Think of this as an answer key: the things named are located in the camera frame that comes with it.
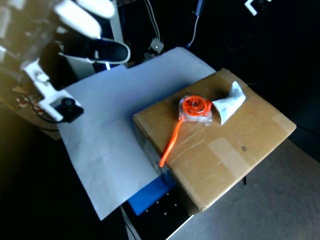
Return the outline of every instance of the orange strap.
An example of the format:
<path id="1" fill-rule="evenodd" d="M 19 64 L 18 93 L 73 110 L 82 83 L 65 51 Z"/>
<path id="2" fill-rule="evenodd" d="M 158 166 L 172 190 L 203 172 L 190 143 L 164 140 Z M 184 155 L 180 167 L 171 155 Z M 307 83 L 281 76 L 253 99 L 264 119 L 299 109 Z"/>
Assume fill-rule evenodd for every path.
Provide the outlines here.
<path id="1" fill-rule="evenodd" d="M 174 148 L 175 144 L 176 144 L 176 141 L 177 141 L 177 138 L 178 138 L 178 132 L 179 132 L 179 129 L 182 125 L 182 123 L 184 122 L 185 120 L 185 116 L 181 115 L 175 129 L 174 129 L 174 132 L 173 132 L 173 135 L 172 135 L 172 138 L 170 140 L 170 143 L 167 147 L 167 149 L 165 150 L 160 162 L 159 162 L 159 166 L 162 168 L 164 165 L 165 165 L 165 162 L 168 158 L 168 155 L 169 153 L 171 152 L 171 150 Z"/>

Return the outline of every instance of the blue object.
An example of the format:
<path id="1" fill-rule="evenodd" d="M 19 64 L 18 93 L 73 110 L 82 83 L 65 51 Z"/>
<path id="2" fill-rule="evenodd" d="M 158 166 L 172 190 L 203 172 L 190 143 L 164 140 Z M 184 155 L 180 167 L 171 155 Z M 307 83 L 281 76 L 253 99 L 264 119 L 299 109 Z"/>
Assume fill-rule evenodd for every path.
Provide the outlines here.
<path id="1" fill-rule="evenodd" d="M 175 185 L 176 182 L 171 176 L 170 171 L 166 171 L 130 197 L 128 202 L 134 213 L 139 216 L 158 199 L 169 192 Z"/>

